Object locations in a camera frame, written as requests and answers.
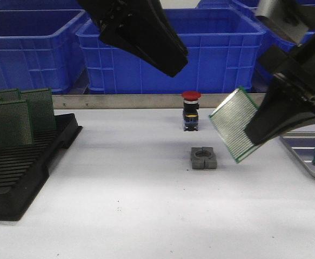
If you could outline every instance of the metal tray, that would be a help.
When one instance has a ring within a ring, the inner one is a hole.
[[[315,178],[312,164],[315,147],[315,132],[288,132],[280,136],[282,143]]]

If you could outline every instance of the white table surface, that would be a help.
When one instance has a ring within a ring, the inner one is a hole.
[[[0,222],[0,258],[315,259],[315,179],[278,139],[236,165],[201,109],[81,110],[22,219]],[[216,170],[192,170],[191,147]]]

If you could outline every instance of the metal block with hole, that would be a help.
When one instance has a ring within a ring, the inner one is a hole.
[[[217,160],[212,147],[191,148],[192,169],[216,169]]]

